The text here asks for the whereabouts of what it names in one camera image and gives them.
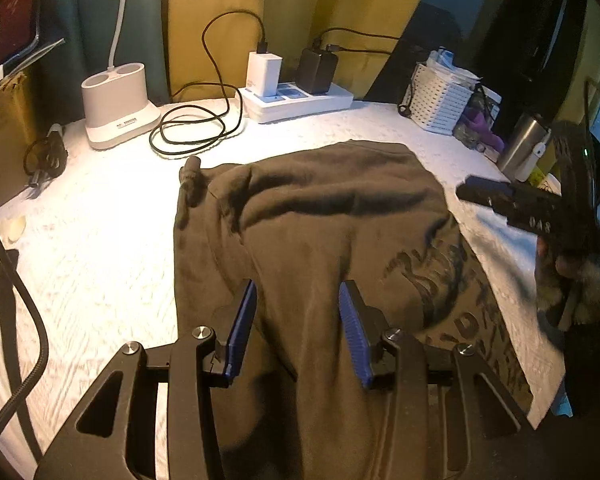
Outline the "dark brown t-shirt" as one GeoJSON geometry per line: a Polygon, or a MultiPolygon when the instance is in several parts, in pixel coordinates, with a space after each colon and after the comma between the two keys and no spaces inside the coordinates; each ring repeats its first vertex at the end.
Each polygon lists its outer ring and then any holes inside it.
{"type": "Polygon", "coordinates": [[[354,374],[338,289],[354,281],[424,344],[475,344],[523,410],[532,393],[443,188],[402,144],[348,141],[180,171],[173,231],[178,329],[210,322],[253,280],[242,372],[212,408],[230,479],[368,479],[387,398],[354,374]]]}

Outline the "stainless steel tumbler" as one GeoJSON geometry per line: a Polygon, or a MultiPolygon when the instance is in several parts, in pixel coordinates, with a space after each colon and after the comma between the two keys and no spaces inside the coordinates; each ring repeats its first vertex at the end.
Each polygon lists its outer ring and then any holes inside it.
{"type": "Polygon", "coordinates": [[[548,140],[550,127],[546,120],[538,114],[522,114],[514,127],[513,137],[505,143],[504,151],[498,156],[498,170],[509,181],[519,181],[518,176],[522,174],[528,160],[534,158],[530,167],[533,169],[544,154],[548,140]]]}

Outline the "purple cloth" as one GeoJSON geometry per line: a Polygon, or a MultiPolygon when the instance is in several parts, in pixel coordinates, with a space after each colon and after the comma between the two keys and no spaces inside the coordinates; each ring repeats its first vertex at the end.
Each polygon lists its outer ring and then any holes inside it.
{"type": "Polygon", "coordinates": [[[482,144],[490,146],[498,153],[504,151],[504,141],[492,132],[482,110],[473,107],[466,108],[460,116],[460,122],[474,133],[477,133],[482,144]]]}

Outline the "white plastic basket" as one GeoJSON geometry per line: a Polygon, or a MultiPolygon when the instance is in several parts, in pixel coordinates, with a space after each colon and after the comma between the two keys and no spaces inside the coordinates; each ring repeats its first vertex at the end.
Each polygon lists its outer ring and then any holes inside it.
{"type": "Polygon", "coordinates": [[[412,78],[407,111],[420,128],[450,136],[473,93],[473,88],[447,81],[432,68],[419,64],[412,78]]]}

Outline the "black charger plug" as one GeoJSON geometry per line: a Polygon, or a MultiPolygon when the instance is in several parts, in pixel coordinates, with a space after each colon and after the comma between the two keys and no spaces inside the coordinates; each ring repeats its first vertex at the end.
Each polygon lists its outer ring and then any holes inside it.
{"type": "Polygon", "coordinates": [[[306,48],[301,53],[294,82],[309,94],[325,94],[329,92],[337,64],[335,53],[306,48]]]}

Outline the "white power strip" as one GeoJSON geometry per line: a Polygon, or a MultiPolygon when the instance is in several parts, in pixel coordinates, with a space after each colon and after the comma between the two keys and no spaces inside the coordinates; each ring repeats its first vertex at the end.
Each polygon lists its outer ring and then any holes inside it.
{"type": "Polygon", "coordinates": [[[265,98],[247,88],[239,92],[248,117],[258,124],[347,110],[353,102],[353,94],[336,84],[323,94],[309,94],[292,82],[282,82],[274,96],[265,98]]]}

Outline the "white desk lamp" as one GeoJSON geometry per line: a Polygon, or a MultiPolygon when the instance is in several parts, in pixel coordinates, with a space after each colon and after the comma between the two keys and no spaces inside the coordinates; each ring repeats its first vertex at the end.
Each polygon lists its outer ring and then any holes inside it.
{"type": "Polygon", "coordinates": [[[126,0],[119,0],[106,70],[81,84],[87,141],[96,151],[109,150],[140,136],[155,127],[161,117],[148,98],[145,65],[116,65],[125,7],[126,0]]]}

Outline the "white charger plug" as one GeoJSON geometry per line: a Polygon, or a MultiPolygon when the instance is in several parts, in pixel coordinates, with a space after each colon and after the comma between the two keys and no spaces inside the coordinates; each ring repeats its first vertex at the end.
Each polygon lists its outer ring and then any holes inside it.
{"type": "Polygon", "coordinates": [[[274,53],[250,52],[246,88],[259,98],[275,96],[283,58],[274,53]]]}

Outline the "brown cardboard box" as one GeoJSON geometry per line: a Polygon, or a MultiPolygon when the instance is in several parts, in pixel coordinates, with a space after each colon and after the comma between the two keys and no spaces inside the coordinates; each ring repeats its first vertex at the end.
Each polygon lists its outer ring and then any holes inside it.
{"type": "Polygon", "coordinates": [[[39,134],[32,78],[24,70],[0,85],[0,207],[28,186],[24,152],[39,134]]]}

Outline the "yellow curtain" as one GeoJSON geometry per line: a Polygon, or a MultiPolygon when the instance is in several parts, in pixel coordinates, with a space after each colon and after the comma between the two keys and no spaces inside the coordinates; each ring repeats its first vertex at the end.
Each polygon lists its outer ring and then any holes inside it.
{"type": "Polygon", "coordinates": [[[340,53],[336,84],[358,98],[396,48],[420,0],[168,0],[169,84],[183,100],[217,98],[210,81],[240,86],[258,39],[283,58],[294,76],[303,49],[323,35],[340,53]]]}

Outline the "dark teal curtain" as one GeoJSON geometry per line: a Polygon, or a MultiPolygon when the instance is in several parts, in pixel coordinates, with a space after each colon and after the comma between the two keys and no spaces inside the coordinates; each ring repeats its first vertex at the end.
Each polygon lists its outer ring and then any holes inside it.
{"type": "MultiPolygon", "coordinates": [[[[107,68],[118,9],[119,0],[41,0],[42,37],[65,39],[36,70],[41,110],[53,122],[84,116],[81,84],[107,68]]],[[[169,101],[166,10],[168,0],[125,0],[114,57],[116,65],[145,65],[148,96],[157,105],[169,101]]]]}

